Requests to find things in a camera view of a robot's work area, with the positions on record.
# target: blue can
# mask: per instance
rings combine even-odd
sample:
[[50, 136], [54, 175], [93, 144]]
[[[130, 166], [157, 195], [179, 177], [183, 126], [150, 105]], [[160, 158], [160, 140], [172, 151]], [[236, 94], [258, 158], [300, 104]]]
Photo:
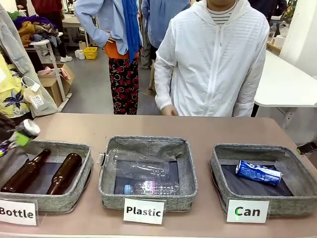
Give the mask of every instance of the blue can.
[[240, 160], [239, 165], [237, 165], [236, 174], [253, 181], [266, 182], [272, 185], [277, 185], [282, 178], [280, 171], [272, 170], [261, 165], [253, 165], [243, 160]]

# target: brown glass bottle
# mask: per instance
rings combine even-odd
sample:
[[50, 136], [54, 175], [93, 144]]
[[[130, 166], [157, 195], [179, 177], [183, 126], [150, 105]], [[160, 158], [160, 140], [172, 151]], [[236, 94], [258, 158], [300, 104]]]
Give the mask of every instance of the brown glass bottle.
[[23, 193], [40, 173], [40, 169], [51, 154], [44, 149], [33, 160], [26, 162], [1, 188], [1, 192]]
[[61, 195], [72, 184], [77, 170], [80, 168], [82, 159], [80, 155], [71, 153], [67, 155], [57, 172], [52, 178], [52, 184], [46, 194]]

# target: person in white jacket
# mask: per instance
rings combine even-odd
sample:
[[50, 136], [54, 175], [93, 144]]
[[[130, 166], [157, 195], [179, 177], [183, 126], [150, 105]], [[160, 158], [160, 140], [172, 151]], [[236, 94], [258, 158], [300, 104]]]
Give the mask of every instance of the person in white jacket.
[[162, 114], [249, 117], [268, 32], [247, 0], [202, 0], [176, 15], [155, 64]]

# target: dark red shirt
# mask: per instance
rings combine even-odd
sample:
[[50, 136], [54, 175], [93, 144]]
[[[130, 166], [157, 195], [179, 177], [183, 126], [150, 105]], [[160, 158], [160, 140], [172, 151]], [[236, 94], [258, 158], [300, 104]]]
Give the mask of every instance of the dark red shirt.
[[35, 12], [38, 15], [41, 15], [42, 13], [61, 11], [63, 8], [61, 0], [31, 0], [31, 1], [35, 9]]

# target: neck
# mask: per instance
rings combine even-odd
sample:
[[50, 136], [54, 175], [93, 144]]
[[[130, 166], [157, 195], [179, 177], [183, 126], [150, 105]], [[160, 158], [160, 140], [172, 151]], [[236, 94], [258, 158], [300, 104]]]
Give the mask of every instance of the neck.
[[235, 2], [236, 0], [231, 0], [225, 5], [219, 5], [214, 0], [207, 0], [207, 8], [211, 11], [226, 11], [230, 9], [235, 4]]

